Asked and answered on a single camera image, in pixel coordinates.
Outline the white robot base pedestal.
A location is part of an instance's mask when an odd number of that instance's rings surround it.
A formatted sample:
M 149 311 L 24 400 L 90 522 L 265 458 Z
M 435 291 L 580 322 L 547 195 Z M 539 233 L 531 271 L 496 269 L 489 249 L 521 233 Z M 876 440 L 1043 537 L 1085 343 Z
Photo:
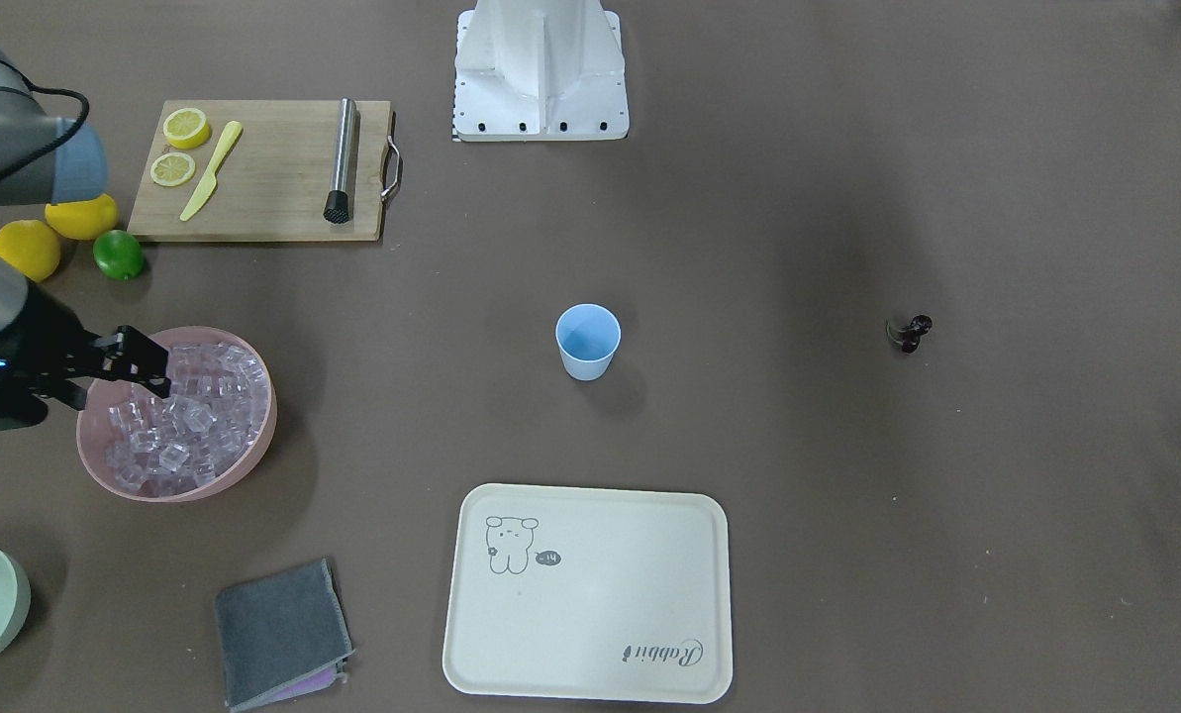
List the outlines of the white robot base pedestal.
M 629 135 L 621 18 L 599 1 L 478 1 L 455 31 L 455 140 Z

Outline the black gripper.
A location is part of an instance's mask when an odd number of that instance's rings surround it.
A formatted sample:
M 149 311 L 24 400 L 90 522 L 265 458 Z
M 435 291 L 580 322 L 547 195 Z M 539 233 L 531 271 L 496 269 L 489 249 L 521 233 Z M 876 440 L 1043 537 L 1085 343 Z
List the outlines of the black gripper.
M 30 287 L 19 315 L 0 333 L 0 432 L 28 429 L 48 416 L 47 400 L 76 411 L 86 408 L 87 385 L 167 398 L 169 349 L 132 326 L 105 339 L 107 371 L 102 368 L 102 336 L 83 328 L 56 297 Z

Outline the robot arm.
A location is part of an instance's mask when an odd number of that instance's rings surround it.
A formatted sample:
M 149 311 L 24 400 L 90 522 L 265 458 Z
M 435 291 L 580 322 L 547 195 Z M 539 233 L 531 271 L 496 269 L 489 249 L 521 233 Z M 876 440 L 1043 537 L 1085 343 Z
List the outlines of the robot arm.
M 102 140 L 89 127 L 86 94 L 30 80 L 0 50 L 0 207 L 83 207 L 103 198 Z M 165 348 L 120 326 L 110 335 L 43 292 L 61 264 L 63 231 L 43 221 L 0 229 L 0 432 L 34 426 L 48 403 L 86 407 L 80 379 L 170 388 Z

